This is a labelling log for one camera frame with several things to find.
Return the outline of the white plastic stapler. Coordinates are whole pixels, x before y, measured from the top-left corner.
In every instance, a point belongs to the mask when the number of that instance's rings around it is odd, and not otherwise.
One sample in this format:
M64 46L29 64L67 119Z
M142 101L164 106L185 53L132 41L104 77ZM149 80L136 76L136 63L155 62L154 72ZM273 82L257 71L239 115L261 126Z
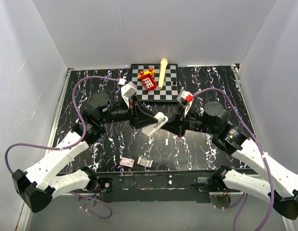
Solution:
M164 124L168 122L168 117L162 112L158 112L154 118L157 119L156 123L142 128L142 133L148 137L158 131Z

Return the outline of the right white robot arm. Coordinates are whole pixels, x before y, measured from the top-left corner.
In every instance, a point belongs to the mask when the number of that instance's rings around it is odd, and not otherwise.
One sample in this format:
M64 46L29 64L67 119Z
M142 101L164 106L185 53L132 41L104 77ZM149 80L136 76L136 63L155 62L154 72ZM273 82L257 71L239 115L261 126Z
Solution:
M262 179L220 167L212 176L213 187L218 191L226 188L244 191L266 202L274 198L273 208L285 218L296 220L298 217L298 174L291 172L271 156L261 153L255 141L239 127L228 122L229 114L218 102L204 106L202 115L186 113L180 107L176 115L160 121L162 129L177 136L186 130L212 135L212 143L220 150L247 164Z

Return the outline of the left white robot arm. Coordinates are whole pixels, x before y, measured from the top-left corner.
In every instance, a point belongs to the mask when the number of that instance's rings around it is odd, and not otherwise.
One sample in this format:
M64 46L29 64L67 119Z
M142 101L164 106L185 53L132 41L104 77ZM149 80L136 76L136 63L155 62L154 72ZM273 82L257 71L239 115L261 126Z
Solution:
M89 167L58 176L69 163L93 145L104 133L104 124L130 121L130 125L142 129L150 136L158 129L163 114L154 113L138 102L135 96L126 99L122 106L112 108L109 96L104 92L93 94L80 114L79 123L45 157L26 170L16 170L12 180L16 192L34 213L45 209L50 202L74 190L93 192L99 185L98 174Z

